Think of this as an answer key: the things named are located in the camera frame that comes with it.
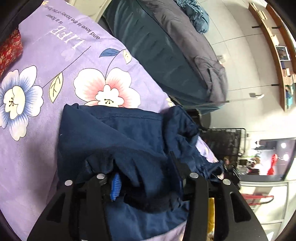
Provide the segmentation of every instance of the lamp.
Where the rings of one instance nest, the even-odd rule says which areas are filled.
[[[219,106],[221,104],[226,104],[226,103],[230,103],[230,102],[238,102],[238,101],[245,101],[245,100],[256,100],[256,99],[262,99],[264,97],[264,94],[256,94],[256,93],[249,93],[249,98],[242,98],[242,99],[235,99],[235,100],[225,100],[225,101],[219,101],[219,102],[212,102],[212,103],[205,103],[205,104],[197,104],[194,106],[188,106],[185,107],[186,109],[195,109],[201,106],[210,106],[210,105],[215,105],[215,106]]]
[[[285,155],[283,156],[283,159],[284,159],[285,161],[288,161],[288,160],[289,160],[289,155],[288,155],[288,154],[285,154]]]

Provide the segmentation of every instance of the bed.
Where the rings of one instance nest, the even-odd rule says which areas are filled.
[[[0,78],[0,210],[26,240],[56,191],[65,104],[153,112],[174,104],[120,41],[63,0],[44,1],[19,30],[23,54]]]
[[[173,0],[112,0],[103,16],[113,35],[178,104],[205,114],[226,100],[225,68]]]

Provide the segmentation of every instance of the red object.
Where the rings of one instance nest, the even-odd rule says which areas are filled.
[[[273,154],[272,157],[271,157],[271,167],[268,170],[267,175],[273,175],[274,174],[274,165],[276,164],[277,159],[278,159],[277,154]]]
[[[16,29],[0,46],[0,77],[8,66],[22,54],[22,50],[20,32]]]
[[[270,203],[272,200],[274,200],[274,196],[272,196],[272,195],[266,195],[266,196],[264,196],[264,195],[252,195],[252,194],[244,194],[244,193],[242,193],[242,196],[243,196],[243,198],[245,200],[252,199],[252,202],[249,203],[249,206],[267,204],[267,203]],[[254,203],[255,199],[268,198],[268,197],[271,197],[271,200],[266,201],[266,202],[257,202],[257,203]]]

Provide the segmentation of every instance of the white cabinet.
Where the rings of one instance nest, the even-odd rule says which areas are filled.
[[[295,197],[294,195],[291,198],[289,197],[289,186],[292,184],[292,182],[287,181],[273,183],[241,182],[242,187],[240,193],[274,196],[274,199],[270,203],[250,206],[261,223],[269,241],[274,241],[290,220],[292,214],[288,216],[287,206],[289,207],[290,205],[289,199]],[[270,199],[250,199],[249,201],[259,203],[268,200]],[[290,207],[290,213],[294,213],[294,206],[290,205]]]
[[[66,0],[82,14],[98,22],[111,0]]]

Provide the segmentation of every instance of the pillow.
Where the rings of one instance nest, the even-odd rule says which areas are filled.
[[[22,49],[20,32],[16,29],[0,46],[0,77],[8,66],[22,54]]]

